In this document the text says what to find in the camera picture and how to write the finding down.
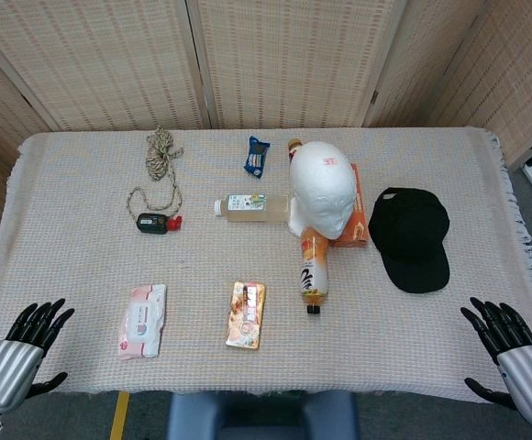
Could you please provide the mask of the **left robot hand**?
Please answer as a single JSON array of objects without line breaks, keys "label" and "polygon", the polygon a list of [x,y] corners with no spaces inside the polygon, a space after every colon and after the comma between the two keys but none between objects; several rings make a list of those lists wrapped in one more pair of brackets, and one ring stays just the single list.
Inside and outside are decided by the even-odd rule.
[{"label": "left robot hand", "polygon": [[0,341],[0,414],[10,413],[25,400],[58,388],[68,377],[63,371],[36,382],[39,368],[58,334],[75,310],[63,310],[63,298],[26,307]]}]

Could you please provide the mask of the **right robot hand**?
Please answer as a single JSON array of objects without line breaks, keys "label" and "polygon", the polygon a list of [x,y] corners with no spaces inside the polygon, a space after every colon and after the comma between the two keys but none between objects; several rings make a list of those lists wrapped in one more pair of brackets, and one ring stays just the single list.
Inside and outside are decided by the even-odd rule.
[{"label": "right robot hand", "polygon": [[474,311],[460,309],[470,322],[506,387],[495,391],[476,379],[464,383],[483,400],[520,413],[532,424],[532,331],[522,315],[505,302],[495,304],[471,297]]}]

